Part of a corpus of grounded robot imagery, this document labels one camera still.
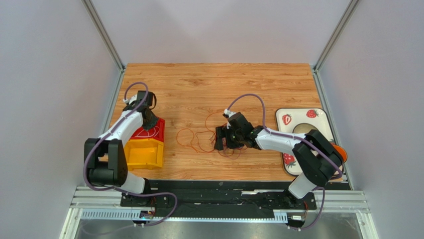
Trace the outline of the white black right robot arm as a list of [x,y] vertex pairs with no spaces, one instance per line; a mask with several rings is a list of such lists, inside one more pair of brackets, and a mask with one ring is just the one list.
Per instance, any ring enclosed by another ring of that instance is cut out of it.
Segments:
[[242,147],[272,150],[295,158],[301,173],[288,186],[287,193],[302,199],[314,189],[323,188],[330,180],[341,177],[347,160],[343,148],[330,143],[317,129],[307,133],[283,133],[264,125],[253,126],[240,112],[225,110],[227,124],[215,128],[214,149]]

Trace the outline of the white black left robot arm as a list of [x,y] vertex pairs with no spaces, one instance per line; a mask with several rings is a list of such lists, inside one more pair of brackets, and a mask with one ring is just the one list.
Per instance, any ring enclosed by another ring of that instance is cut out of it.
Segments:
[[143,194],[146,179],[129,172],[124,147],[138,129],[149,131],[156,126],[159,118],[152,112],[156,101],[153,92],[138,91],[110,129],[86,140],[83,178],[87,186],[95,191]]

